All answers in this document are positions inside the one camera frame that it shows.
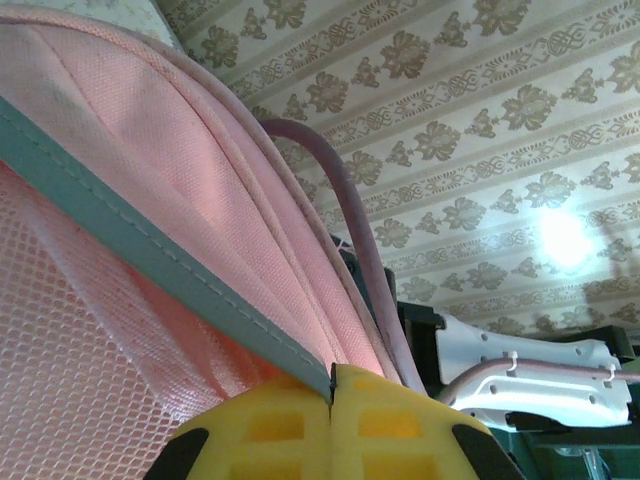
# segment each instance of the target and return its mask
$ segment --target bright light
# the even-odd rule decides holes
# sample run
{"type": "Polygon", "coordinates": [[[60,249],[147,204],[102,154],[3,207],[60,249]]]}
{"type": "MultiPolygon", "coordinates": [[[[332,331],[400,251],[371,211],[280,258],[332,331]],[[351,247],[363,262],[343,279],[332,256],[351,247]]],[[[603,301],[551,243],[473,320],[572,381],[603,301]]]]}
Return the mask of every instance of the bright light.
{"type": "Polygon", "coordinates": [[[544,253],[564,268],[584,262],[593,252],[593,243],[576,217],[559,210],[547,210],[540,221],[540,235],[544,253]]]}

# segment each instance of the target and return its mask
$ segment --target gray fabric trim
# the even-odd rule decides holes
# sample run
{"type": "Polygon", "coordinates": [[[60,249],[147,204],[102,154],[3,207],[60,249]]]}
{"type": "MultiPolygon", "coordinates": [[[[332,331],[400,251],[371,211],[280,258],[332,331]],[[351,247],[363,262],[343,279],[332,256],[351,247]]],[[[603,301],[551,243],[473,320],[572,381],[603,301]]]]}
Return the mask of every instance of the gray fabric trim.
{"type": "Polygon", "coordinates": [[[329,374],[313,355],[1,96],[0,158],[115,255],[204,321],[330,402],[329,374]]]}

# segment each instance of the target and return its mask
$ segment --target yellow foam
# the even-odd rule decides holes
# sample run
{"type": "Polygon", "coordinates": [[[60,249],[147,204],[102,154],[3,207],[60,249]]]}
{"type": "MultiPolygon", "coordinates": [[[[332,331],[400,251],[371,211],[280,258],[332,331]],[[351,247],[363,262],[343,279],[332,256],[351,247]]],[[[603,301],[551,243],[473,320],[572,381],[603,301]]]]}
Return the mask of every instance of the yellow foam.
{"type": "Polygon", "coordinates": [[[182,425],[209,431],[188,480],[477,480],[451,428],[481,423],[360,368],[337,379],[331,412],[286,377],[182,425]]]}

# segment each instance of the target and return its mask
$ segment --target stitching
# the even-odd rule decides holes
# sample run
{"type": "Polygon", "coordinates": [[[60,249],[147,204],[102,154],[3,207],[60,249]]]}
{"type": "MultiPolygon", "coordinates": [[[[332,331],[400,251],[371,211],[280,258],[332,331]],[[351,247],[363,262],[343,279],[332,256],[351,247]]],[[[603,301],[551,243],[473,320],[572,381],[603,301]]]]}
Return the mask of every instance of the stitching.
{"type": "Polygon", "coordinates": [[[302,352],[300,352],[297,348],[295,348],[292,345],[289,345],[288,343],[285,343],[280,337],[278,337],[277,335],[275,335],[266,325],[264,325],[262,322],[260,322],[259,320],[255,319],[252,315],[250,315],[249,313],[245,312],[243,309],[241,309],[233,300],[231,300],[230,298],[228,298],[223,292],[221,292],[220,290],[218,290],[214,285],[212,285],[210,282],[208,282],[204,277],[202,277],[201,275],[199,275],[198,273],[195,273],[193,271],[193,268],[188,265],[187,263],[183,262],[182,260],[179,259],[178,255],[176,255],[174,252],[172,252],[171,250],[169,250],[168,248],[166,248],[162,242],[160,240],[158,240],[157,238],[152,237],[150,234],[148,234],[146,232],[146,230],[144,230],[144,228],[142,228],[140,225],[138,225],[133,219],[127,217],[125,214],[123,214],[120,210],[118,210],[118,208],[111,204],[109,201],[107,201],[102,195],[100,195],[98,192],[96,192],[86,181],[85,178],[80,177],[79,175],[76,175],[75,173],[73,173],[71,170],[68,169],[67,166],[65,166],[64,162],[62,162],[61,160],[57,159],[55,157],[55,155],[53,155],[53,153],[51,153],[47,147],[45,147],[44,145],[42,145],[41,143],[39,143],[37,140],[31,138],[22,128],[20,128],[18,125],[16,125],[10,118],[8,118],[7,116],[5,116],[3,113],[0,113],[0,118],[4,119],[6,122],[9,123],[9,125],[11,125],[11,127],[13,127],[14,130],[16,130],[17,132],[19,132],[24,138],[26,138],[27,140],[29,140],[33,145],[35,145],[39,150],[41,150],[46,156],[48,156],[51,160],[53,160],[53,162],[58,165],[58,167],[60,167],[62,169],[62,171],[64,173],[66,173],[69,177],[71,177],[74,181],[76,181],[77,183],[79,183],[82,187],[84,187],[89,193],[91,193],[91,195],[93,195],[94,197],[96,197],[99,201],[101,201],[102,203],[104,203],[109,210],[111,210],[114,214],[116,214],[118,217],[120,217],[125,223],[127,223],[129,226],[135,228],[140,234],[142,234],[145,238],[147,238],[149,241],[151,241],[151,243],[153,243],[165,256],[167,256],[169,259],[171,259],[172,261],[174,261],[175,263],[177,263],[178,265],[180,265],[182,268],[184,268],[187,272],[189,272],[189,274],[194,277],[196,280],[198,280],[199,282],[201,282],[202,284],[204,284],[209,290],[211,290],[214,294],[216,294],[217,296],[219,296],[220,298],[222,298],[224,300],[225,303],[227,303],[229,306],[231,306],[234,310],[236,310],[238,313],[240,313],[243,317],[245,317],[246,319],[248,319],[251,323],[253,323],[255,326],[259,327],[262,331],[264,331],[268,336],[270,336],[271,338],[273,338],[274,340],[276,340],[278,343],[280,343],[282,346],[286,347],[288,350],[290,350],[291,352],[293,352],[298,358],[300,358],[301,360],[303,360],[304,362],[308,363],[314,370],[321,372],[321,373],[325,373],[322,369],[320,369],[316,364],[314,364],[311,360],[309,360],[309,358],[307,358],[306,355],[303,355],[302,352]]]}

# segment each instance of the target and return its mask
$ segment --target patterned wallpaper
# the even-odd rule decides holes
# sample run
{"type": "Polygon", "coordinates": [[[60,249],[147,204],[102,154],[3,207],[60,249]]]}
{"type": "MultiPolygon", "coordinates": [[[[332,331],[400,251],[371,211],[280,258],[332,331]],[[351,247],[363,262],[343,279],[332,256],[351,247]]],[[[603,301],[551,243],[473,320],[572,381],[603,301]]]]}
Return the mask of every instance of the patterned wallpaper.
{"type": "Polygon", "coordinates": [[[515,335],[639,326],[640,0],[159,4],[254,115],[336,148],[400,298],[515,335]]]}

